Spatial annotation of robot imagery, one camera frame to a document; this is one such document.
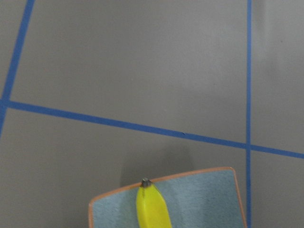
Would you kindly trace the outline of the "grey square plate orange rim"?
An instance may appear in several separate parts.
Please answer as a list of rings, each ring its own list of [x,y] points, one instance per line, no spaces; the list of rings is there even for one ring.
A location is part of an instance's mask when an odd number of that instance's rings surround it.
[[[236,172],[231,167],[189,171],[153,179],[174,228],[245,228]],[[88,207],[90,228],[137,228],[140,183],[101,194]]]

